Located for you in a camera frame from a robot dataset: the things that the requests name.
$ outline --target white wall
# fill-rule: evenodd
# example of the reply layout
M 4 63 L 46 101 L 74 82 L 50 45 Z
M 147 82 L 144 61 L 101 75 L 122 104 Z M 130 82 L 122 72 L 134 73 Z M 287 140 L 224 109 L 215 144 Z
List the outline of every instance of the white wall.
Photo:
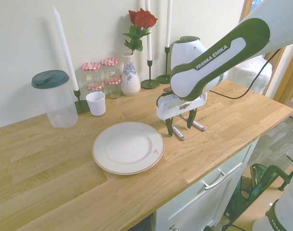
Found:
M 234 28 L 244 0 L 174 0 L 171 44 L 181 36 L 201 38 L 210 47 Z M 80 66 L 107 57 L 121 59 L 131 25 L 128 10 L 145 9 L 144 0 L 0 0 L 0 127 L 45 113 L 31 79 L 67 66 L 53 20 L 59 11 L 77 78 Z M 151 0 L 158 18 L 152 28 L 152 78 L 164 74 L 167 0 Z M 135 51 L 140 80 L 148 78 L 147 39 Z

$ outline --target drawer handle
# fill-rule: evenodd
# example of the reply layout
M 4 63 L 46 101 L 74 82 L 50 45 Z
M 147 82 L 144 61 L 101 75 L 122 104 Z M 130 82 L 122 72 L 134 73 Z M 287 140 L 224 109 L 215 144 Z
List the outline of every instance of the drawer handle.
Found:
M 213 184 L 208 185 L 204 180 L 202 180 L 201 182 L 204 184 L 205 188 L 204 190 L 208 190 L 211 188 L 214 188 L 216 185 L 220 184 L 220 182 L 222 182 L 227 176 L 228 176 L 228 172 L 224 173 L 223 171 L 221 172 L 221 174 L 223 175 L 220 179 L 218 179 L 217 181 L 215 181 Z

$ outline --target white plastic bag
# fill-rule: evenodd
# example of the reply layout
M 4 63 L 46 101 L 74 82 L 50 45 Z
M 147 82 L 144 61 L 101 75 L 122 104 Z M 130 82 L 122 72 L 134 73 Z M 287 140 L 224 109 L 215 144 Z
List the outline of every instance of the white plastic bag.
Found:
M 227 79 L 248 88 L 265 63 L 266 60 L 262 55 L 246 60 L 231 68 Z M 268 63 L 254 82 L 251 90 L 262 94 L 271 76 L 272 64 Z

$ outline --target white cup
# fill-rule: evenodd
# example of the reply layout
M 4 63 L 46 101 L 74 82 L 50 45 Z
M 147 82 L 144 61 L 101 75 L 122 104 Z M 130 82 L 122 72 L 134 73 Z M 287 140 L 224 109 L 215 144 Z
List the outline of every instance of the white cup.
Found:
M 105 94 L 101 91 L 91 92 L 85 99 L 92 115 L 101 116 L 106 112 Z

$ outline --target candle holder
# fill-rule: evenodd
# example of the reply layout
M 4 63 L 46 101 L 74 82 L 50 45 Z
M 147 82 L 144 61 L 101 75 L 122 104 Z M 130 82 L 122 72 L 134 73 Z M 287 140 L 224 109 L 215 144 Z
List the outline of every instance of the candle holder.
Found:
M 147 65 L 149 67 L 149 79 L 147 80 L 143 80 L 141 82 L 141 87 L 145 88 L 145 89 L 154 89 L 156 87 L 158 87 L 160 85 L 160 83 L 155 80 L 155 79 L 151 79 L 151 66 L 152 66 L 152 60 L 151 61 L 147 61 Z
M 170 47 L 165 47 L 165 53 L 166 53 L 166 71 L 164 75 L 158 76 L 157 80 L 160 83 L 170 83 L 170 75 L 167 74 L 167 66 L 168 66 L 168 54 L 170 52 Z
M 74 95 L 78 98 L 78 101 L 75 102 L 77 113 L 84 113 L 90 110 L 88 102 L 86 100 L 80 100 L 80 90 L 75 90 Z

